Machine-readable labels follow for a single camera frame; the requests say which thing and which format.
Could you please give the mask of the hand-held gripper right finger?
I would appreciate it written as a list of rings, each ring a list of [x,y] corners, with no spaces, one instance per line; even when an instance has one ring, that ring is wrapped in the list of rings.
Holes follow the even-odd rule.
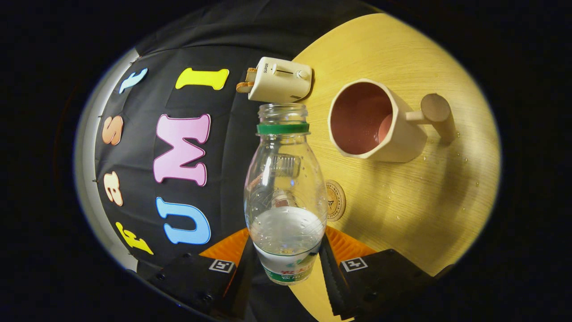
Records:
[[[394,249],[375,251],[327,226],[320,262],[334,315],[361,322],[406,304],[434,277]]]

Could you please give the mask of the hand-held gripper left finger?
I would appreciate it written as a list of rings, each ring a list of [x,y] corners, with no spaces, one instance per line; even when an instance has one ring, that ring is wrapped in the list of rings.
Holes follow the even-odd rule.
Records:
[[[213,320],[245,318],[256,260],[247,229],[155,253],[136,253],[137,275],[154,291]]]

